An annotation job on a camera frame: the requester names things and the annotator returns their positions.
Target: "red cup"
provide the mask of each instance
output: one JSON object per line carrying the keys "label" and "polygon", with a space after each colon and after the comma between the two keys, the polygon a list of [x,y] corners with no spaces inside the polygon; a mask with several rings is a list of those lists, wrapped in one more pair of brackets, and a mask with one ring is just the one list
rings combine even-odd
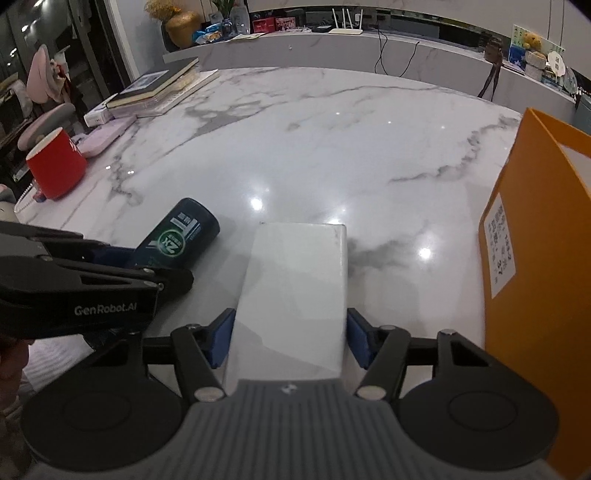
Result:
{"label": "red cup", "polygon": [[68,193],[86,171],[86,159],[62,127],[45,136],[27,155],[27,164],[49,199]]}

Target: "pink case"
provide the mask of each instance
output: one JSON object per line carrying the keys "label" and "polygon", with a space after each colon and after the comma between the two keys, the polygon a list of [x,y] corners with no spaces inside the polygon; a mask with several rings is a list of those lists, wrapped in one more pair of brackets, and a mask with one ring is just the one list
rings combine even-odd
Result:
{"label": "pink case", "polygon": [[135,122],[134,116],[111,120],[96,128],[77,147],[84,158],[92,158],[101,153],[117,140]]}

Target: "person's hand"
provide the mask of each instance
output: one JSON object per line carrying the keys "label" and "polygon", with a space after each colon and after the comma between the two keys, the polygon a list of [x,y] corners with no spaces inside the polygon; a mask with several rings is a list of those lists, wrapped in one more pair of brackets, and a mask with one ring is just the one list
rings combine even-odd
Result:
{"label": "person's hand", "polygon": [[8,408],[17,399],[22,369],[29,363],[29,344],[18,340],[0,350],[0,410]]}

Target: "green label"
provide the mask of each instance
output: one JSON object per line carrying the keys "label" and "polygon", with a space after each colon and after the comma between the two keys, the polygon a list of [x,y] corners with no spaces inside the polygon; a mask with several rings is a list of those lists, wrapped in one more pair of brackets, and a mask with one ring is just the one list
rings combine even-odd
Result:
{"label": "green label", "polygon": [[177,230],[166,230],[158,238],[158,250],[167,257],[177,257],[184,250],[183,234]]}

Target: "stack of books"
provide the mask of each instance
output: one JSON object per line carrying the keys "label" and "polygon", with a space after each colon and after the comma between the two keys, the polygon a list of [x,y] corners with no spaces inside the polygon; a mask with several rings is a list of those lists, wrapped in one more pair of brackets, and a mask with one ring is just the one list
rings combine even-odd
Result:
{"label": "stack of books", "polygon": [[179,60],[143,74],[106,104],[115,118],[164,115],[186,97],[219,76],[200,72],[199,59]]}

